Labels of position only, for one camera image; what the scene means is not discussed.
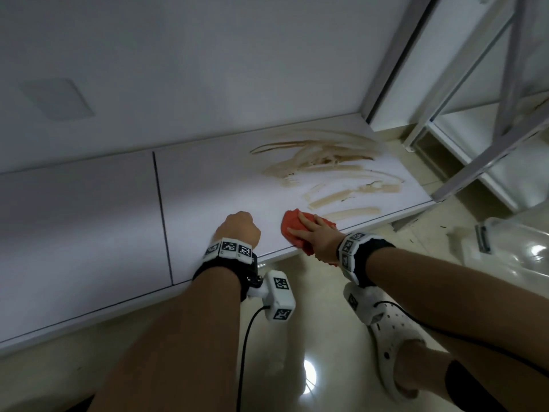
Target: foot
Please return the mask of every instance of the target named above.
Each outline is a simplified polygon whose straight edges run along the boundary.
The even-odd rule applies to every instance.
[[[398,402],[415,399],[418,391],[403,377],[401,364],[397,363],[397,359],[401,347],[406,349],[409,343],[425,346],[424,339],[408,317],[392,305],[387,306],[383,318],[370,328],[377,345],[381,382],[388,394]]]

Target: fist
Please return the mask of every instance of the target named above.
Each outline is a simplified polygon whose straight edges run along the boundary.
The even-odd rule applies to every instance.
[[[226,238],[234,238],[247,243],[252,249],[257,247],[261,237],[261,231],[254,224],[250,213],[239,211],[227,216],[214,234],[214,241]]]

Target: transparent plastic container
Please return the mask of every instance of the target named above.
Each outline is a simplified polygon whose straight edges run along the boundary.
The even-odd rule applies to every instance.
[[[488,218],[483,227],[490,254],[508,266],[549,275],[549,234],[499,218]]]

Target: black wrist strap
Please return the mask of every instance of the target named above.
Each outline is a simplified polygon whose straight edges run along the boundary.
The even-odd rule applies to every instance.
[[[394,247],[394,245],[389,243],[387,240],[372,238],[369,241],[362,243],[356,251],[354,273],[356,278],[359,280],[359,286],[361,288],[376,286],[376,284],[368,278],[366,272],[366,262],[374,251],[384,247]]]
[[[216,257],[215,259],[202,263],[202,266],[200,266],[193,275],[193,280],[195,280],[198,275],[205,270],[217,267],[227,268],[238,277],[240,282],[240,301],[242,302],[246,299],[248,290],[250,289],[249,279],[257,276],[257,256],[253,254],[252,257],[253,263],[251,265],[242,263],[237,259],[224,259],[222,257]]]

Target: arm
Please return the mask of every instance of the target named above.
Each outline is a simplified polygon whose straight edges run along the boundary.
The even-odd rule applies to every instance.
[[[257,246],[248,213],[230,215],[214,239]],[[240,282],[226,268],[202,272],[128,351],[97,393],[90,412],[233,411]]]
[[[345,235],[315,218],[317,223],[300,216],[310,231],[290,233],[309,241],[319,260],[337,263],[336,251]],[[549,300],[482,272],[395,248],[374,251],[366,274],[424,323],[492,343],[549,369]],[[547,405],[549,379],[530,367],[429,333],[508,409]]]

